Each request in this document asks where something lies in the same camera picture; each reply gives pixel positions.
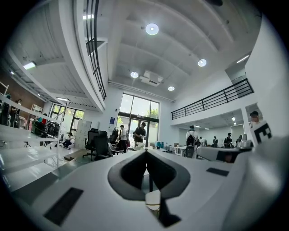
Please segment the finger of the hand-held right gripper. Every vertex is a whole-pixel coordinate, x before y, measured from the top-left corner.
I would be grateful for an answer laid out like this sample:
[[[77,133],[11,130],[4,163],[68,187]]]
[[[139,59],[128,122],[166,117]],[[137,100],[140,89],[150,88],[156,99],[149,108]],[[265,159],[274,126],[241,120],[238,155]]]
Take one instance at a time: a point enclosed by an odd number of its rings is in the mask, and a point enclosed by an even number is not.
[[[196,154],[209,161],[234,162],[239,154],[239,149],[198,147]]]

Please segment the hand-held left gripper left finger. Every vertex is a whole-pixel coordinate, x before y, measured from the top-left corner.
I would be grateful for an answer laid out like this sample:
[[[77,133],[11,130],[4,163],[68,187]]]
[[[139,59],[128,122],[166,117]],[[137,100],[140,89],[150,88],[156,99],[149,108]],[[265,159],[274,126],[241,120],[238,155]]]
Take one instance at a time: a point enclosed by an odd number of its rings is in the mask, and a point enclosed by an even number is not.
[[[85,164],[63,178],[47,174],[13,196],[42,231],[156,231],[158,220],[145,202],[122,198],[108,182],[112,166],[136,155]]]

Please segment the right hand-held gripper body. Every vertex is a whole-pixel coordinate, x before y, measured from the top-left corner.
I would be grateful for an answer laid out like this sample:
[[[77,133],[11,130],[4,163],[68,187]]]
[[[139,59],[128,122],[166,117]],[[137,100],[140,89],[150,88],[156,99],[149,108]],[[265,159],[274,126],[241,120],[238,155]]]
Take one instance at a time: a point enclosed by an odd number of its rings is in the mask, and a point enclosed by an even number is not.
[[[248,134],[243,134],[239,149],[252,149],[272,138],[271,129],[266,120],[255,124]]]

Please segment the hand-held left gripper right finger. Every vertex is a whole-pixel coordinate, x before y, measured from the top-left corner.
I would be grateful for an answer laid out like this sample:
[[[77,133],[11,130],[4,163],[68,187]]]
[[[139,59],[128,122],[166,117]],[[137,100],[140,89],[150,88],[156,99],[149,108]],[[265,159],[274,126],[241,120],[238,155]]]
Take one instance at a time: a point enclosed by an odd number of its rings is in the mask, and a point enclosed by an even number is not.
[[[156,217],[146,221],[148,231],[238,231],[243,228],[238,206],[241,185],[246,174],[246,155],[239,154],[234,164],[187,159],[147,150],[184,167],[190,181],[177,197],[167,199],[171,217],[179,218],[165,227]]]

